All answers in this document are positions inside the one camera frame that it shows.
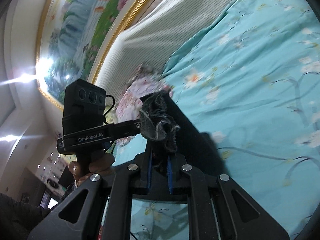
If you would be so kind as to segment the person left hand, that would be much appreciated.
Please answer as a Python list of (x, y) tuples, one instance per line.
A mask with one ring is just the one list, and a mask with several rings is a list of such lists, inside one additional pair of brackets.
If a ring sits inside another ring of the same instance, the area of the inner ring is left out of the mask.
[(78, 187), (93, 174), (99, 174), (102, 177), (114, 174), (115, 169), (112, 166), (114, 162), (114, 156), (107, 153), (102, 158), (90, 163), (87, 173), (82, 170), (77, 161), (71, 161), (68, 169), (74, 177), (76, 187)]

